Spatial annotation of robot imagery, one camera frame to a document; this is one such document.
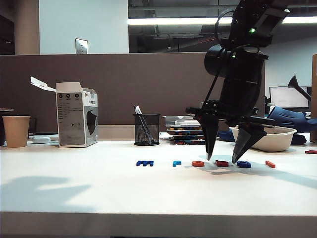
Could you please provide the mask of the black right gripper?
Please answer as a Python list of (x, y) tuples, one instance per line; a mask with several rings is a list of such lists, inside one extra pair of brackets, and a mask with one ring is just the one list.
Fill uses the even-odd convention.
[(257, 115), (256, 103), (261, 86), (254, 82), (227, 83), (225, 79), (214, 79), (201, 105), (186, 108), (186, 114), (201, 124), (208, 161), (213, 153), (219, 127), (246, 124), (238, 126), (232, 163), (236, 163), (248, 149), (266, 136), (264, 127), (274, 127), (274, 120)]

